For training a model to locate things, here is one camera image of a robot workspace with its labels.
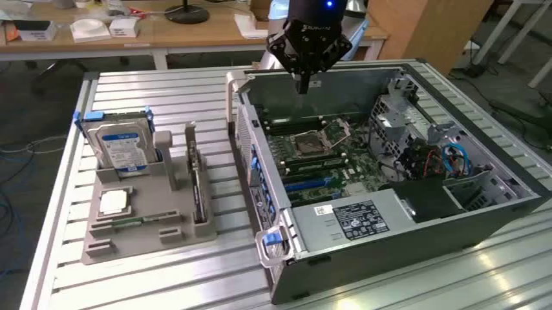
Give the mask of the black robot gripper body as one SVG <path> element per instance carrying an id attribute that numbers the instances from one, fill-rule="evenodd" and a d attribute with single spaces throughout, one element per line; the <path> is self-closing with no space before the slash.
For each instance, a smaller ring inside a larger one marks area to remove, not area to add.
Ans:
<path id="1" fill-rule="evenodd" d="M 304 69 L 305 49 L 313 38 L 342 33 L 346 1 L 292 1 L 284 31 L 300 55 Z"/>

